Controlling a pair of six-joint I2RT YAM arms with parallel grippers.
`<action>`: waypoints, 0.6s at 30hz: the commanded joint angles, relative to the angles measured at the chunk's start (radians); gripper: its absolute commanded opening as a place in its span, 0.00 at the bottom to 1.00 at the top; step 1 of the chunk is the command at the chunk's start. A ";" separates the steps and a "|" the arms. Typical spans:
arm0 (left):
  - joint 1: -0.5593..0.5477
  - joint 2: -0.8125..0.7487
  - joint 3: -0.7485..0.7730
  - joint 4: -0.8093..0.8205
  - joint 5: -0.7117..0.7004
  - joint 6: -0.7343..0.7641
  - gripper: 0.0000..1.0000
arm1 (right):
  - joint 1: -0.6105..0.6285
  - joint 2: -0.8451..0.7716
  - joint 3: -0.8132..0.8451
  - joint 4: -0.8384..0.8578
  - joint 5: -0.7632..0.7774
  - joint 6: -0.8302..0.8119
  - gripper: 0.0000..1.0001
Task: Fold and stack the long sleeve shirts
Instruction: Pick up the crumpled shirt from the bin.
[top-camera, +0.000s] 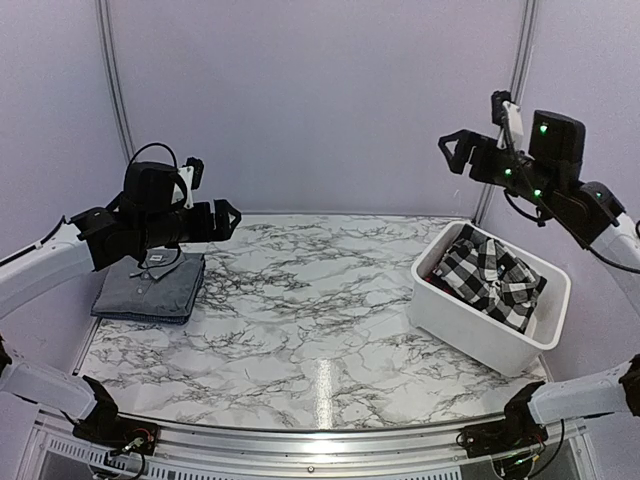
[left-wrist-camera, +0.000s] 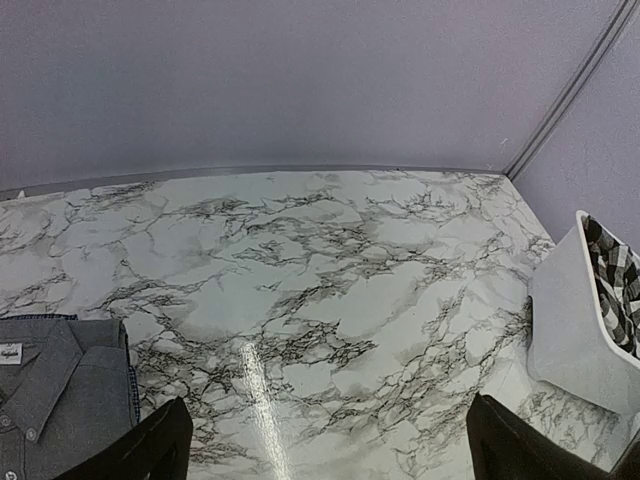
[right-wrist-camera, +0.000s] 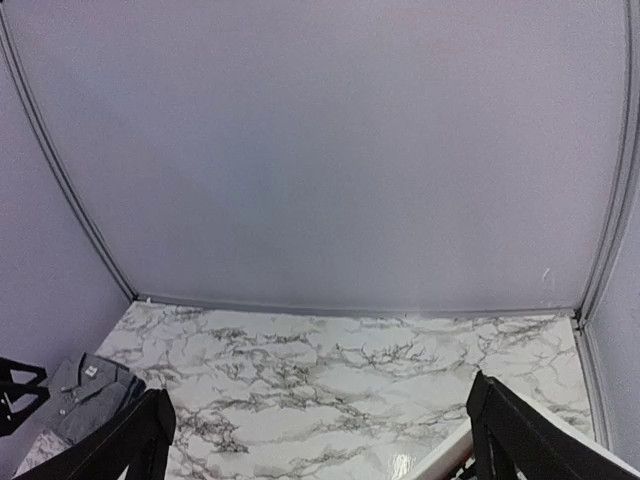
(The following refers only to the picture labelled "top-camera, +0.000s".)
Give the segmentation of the black white plaid shirt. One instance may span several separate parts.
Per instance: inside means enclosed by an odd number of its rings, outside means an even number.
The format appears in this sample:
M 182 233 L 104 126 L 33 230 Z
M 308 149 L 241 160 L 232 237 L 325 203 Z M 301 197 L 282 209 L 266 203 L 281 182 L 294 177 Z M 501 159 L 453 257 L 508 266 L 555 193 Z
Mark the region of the black white plaid shirt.
M 547 279 L 501 241 L 470 225 L 445 251 L 431 272 L 447 282 L 449 294 L 523 334 Z

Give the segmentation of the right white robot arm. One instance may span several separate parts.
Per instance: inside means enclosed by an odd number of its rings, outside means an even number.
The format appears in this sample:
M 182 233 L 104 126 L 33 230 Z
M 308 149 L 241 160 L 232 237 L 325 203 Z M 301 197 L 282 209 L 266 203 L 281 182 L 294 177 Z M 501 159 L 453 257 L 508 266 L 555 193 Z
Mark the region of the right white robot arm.
M 532 203 L 538 221 L 557 221 L 585 250 L 604 263 L 628 299 L 639 298 L 639 224 L 601 182 L 583 182 L 585 125 L 569 116 L 537 110 L 529 148 L 515 147 L 519 109 L 504 102 L 494 114 L 496 140 L 462 129 L 439 138 L 451 172 L 504 188 Z M 467 428 L 463 439 L 478 446 L 495 439 L 515 448 L 524 439 L 545 438 L 546 426 L 574 418 L 639 413 L 639 359 L 565 382 L 534 382 L 505 406 L 504 418 Z

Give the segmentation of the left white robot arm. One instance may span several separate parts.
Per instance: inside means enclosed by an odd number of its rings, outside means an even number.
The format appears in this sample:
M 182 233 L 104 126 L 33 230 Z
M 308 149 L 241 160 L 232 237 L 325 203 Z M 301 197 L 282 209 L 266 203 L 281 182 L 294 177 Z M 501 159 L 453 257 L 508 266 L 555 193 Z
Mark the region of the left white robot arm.
M 54 287 L 99 272 L 125 257 L 143 262 L 152 248 L 229 240 L 242 215 L 227 200 L 196 202 L 204 164 L 129 160 L 122 191 L 105 207 L 62 218 L 43 239 L 2 259 L 1 314 L 7 316 Z M 38 366 L 1 348 L 1 389 L 60 411 L 74 436 L 114 446 L 155 424 L 126 420 L 104 386 L 90 377 Z

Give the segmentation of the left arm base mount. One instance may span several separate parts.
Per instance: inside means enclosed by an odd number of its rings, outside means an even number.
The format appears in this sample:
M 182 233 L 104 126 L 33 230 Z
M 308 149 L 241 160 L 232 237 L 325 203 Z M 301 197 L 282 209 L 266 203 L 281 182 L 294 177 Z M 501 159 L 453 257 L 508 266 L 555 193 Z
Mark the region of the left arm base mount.
M 114 455 L 152 455 L 159 438 L 157 424 L 119 415 L 79 421 L 73 428 L 76 438 L 109 448 Z

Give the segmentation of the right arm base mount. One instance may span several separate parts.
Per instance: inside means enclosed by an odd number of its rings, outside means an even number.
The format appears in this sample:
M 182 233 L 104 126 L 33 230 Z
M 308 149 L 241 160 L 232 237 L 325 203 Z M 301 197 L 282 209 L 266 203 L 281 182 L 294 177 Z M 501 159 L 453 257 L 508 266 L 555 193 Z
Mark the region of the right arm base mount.
M 456 443 L 468 458 L 496 455 L 539 445 L 548 439 L 547 430 L 537 424 L 517 426 L 506 419 L 468 425 L 461 429 Z

